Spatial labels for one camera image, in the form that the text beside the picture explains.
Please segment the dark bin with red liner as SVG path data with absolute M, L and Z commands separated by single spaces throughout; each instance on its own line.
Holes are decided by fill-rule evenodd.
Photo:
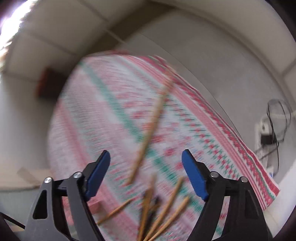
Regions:
M 67 76 L 54 70 L 46 68 L 39 78 L 36 87 L 36 97 L 43 99 L 57 99 L 67 81 Z

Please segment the pink perforated utensil holder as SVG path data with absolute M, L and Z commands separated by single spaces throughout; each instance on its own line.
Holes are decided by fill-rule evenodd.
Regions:
M 100 209 L 101 209 L 101 201 L 90 200 L 88 202 L 88 207 L 89 207 L 91 214 L 97 214 L 100 212 Z

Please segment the black gold-banded chopstick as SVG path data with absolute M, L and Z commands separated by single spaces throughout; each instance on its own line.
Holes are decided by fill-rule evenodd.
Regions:
M 148 217 L 147 217 L 147 222 L 144 228 L 144 236 L 142 238 L 142 240 L 144 240 L 147 236 L 147 234 L 149 233 L 149 230 L 151 229 L 151 226 L 154 222 L 154 219 L 156 217 L 156 213 L 159 209 L 159 207 L 161 206 L 162 200 L 160 196 L 156 196 L 155 198 L 152 199 L 152 204 L 149 208 L 148 211 Z

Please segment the patterned striped tablecloth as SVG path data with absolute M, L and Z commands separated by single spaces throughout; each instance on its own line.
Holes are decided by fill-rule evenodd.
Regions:
M 136 240 L 142 197 L 152 177 L 154 195 L 171 216 L 189 202 L 159 240 L 186 240 L 204 201 L 182 165 L 183 150 L 210 171 L 251 184 L 262 210 L 280 189 L 255 153 L 210 103 L 158 56 L 123 52 L 90 55 L 70 74 L 54 108 L 48 131 L 48 160 L 55 179 L 81 171 L 106 150 L 111 161 L 89 207 L 99 219 L 131 200 L 99 226 L 106 240 Z

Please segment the bamboo chopstick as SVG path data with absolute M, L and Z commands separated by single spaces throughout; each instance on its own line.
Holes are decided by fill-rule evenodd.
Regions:
M 184 177 L 180 177 L 178 179 L 178 182 L 177 182 L 172 194 L 170 195 L 170 198 L 169 198 L 168 202 L 166 203 L 165 207 L 161 211 L 158 218 L 152 224 L 151 229 L 149 230 L 149 233 L 147 234 L 144 241 L 147 241 L 149 238 L 151 238 L 159 230 L 159 228 L 161 227 L 160 225 L 163 223 L 165 217 L 168 215 L 168 213 L 170 211 L 170 208 L 174 204 L 174 201 L 175 201 L 175 199 L 177 197 L 177 194 L 178 194 L 178 192 L 179 192 L 179 190 L 180 190 L 180 188 L 182 186 L 183 181 L 184 181 Z
M 99 220 L 96 222 L 97 226 L 100 226 L 104 222 L 112 219 L 113 217 L 117 216 L 120 212 L 122 212 L 130 203 L 132 203 L 135 200 L 135 198 L 131 198 L 125 202 L 123 202 L 121 205 L 116 207 L 115 209 L 112 209 L 110 212 L 107 212 L 103 207 L 101 207 L 98 210 L 98 214 L 101 214 L 102 216 L 99 218 Z
M 141 145 L 140 150 L 138 152 L 135 163 L 132 166 L 132 171 L 131 171 L 130 176 L 126 182 L 126 185 L 133 184 L 133 181 L 134 181 L 134 179 L 137 175 L 137 172 L 142 164 L 142 161 L 145 157 L 145 153 L 149 147 L 149 142 L 151 141 L 152 136 L 158 126 L 159 118 L 162 114 L 163 107 L 166 102 L 166 97 L 170 93 L 170 90 L 173 87 L 173 84 L 174 84 L 173 77 L 172 76 L 167 77 L 165 80 L 165 84 L 164 84 L 163 88 L 161 89 L 160 96 L 159 96 L 159 98 L 156 102 L 156 105 L 152 111 L 152 117 L 151 117 L 149 124 L 148 124 L 149 128 L 147 129 L 147 132 L 145 133 L 142 145 Z
M 138 230 L 138 237 L 137 237 L 138 241 L 141 241 L 142 238 L 144 237 L 144 229 L 145 229 L 145 226 L 147 223 L 147 217 L 149 214 L 149 205 L 150 205 L 150 202 L 151 202 L 151 199 L 153 196 L 156 179 L 157 179 L 157 174 L 153 173 L 151 180 L 149 182 L 148 189 L 145 192 L 144 200 L 142 202 L 142 216 L 140 219 L 140 226 L 139 226 L 139 230 Z
M 153 241 L 158 238 L 162 233 L 164 233 L 172 224 L 173 222 L 181 215 L 181 213 L 185 210 L 189 203 L 190 197 L 186 196 L 182 203 L 179 205 L 178 209 L 172 214 L 172 216 L 164 223 L 163 226 L 159 228 L 159 230 L 148 239 L 148 241 Z

